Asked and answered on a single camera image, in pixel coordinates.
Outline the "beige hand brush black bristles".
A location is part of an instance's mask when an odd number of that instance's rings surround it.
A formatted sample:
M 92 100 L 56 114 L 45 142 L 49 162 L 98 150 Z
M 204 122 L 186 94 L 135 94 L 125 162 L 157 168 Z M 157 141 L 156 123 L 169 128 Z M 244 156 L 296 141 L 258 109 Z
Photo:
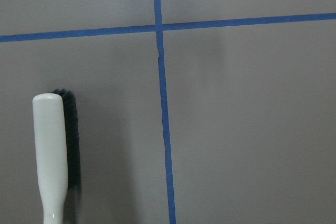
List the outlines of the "beige hand brush black bristles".
M 67 89 L 33 100 L 38 187 L 44 223 L 77 223 L 81 191 L 76 98 Z

